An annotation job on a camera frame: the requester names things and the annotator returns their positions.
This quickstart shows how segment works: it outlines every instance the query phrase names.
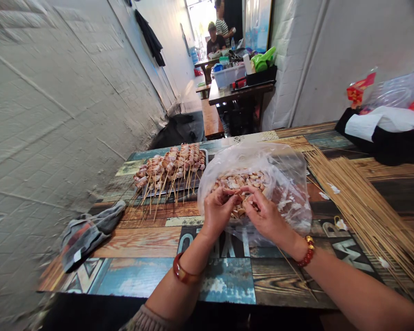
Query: hand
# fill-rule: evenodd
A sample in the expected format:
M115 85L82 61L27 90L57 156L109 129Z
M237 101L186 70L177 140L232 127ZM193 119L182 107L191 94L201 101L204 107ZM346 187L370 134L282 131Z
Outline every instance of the hand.
M236 194L239 192L240 190L219 187L204 200L205 219L200 233L206 235L212 243L224 230L235 205L242 201L241 197Z
M259 189L253 186L242 186L241 191L253 194L242 206L261 235L288 254L294 249L298 238L304 241L281 216L276 204L269 201ZM260 211L256 211L254 205L257 205Z

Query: gray cloth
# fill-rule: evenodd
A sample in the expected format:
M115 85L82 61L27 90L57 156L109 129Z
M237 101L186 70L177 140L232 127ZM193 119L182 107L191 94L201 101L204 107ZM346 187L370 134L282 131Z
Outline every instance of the gray cloth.
M126 207L123 200L98 215L82 214L69 222L61 237L62 264L65 272L84 260L110 234L121 219Z

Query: bracelet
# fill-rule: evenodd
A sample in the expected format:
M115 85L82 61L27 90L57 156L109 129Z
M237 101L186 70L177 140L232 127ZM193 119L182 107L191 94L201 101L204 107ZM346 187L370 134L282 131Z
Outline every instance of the bracelet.
M179 264L179 259L181 258L182 254L182 252L179 253L173 260L173 273L175 274L176 278L178 278L178 280L183 284L197 283L201 279L202 273L199 275L193 275L185 271Z
M307 244L308 244L308 252L302 261L297 262L300 268L306 267L310 263L311 259L313 258L313 254L314 254L313 238L311 236L306 236L305 240L307 241Z

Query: wooden bench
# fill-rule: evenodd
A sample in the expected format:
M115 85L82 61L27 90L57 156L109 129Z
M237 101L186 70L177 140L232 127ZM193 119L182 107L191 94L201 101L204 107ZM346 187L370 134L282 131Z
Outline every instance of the wooden bench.
M208 99L210 95L210 84L198 87L196 93L201 93L201 100Z
M224 127L216 106L210 106L208 99L201 100L201 105L202 117L204 118L204 132L207 140L224 138Z

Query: poster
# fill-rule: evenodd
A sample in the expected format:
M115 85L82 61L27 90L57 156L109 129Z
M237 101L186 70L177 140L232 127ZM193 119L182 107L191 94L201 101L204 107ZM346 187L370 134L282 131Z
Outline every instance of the poster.
M264 53L270 33L272 0L247 0L245 7L245 47Z

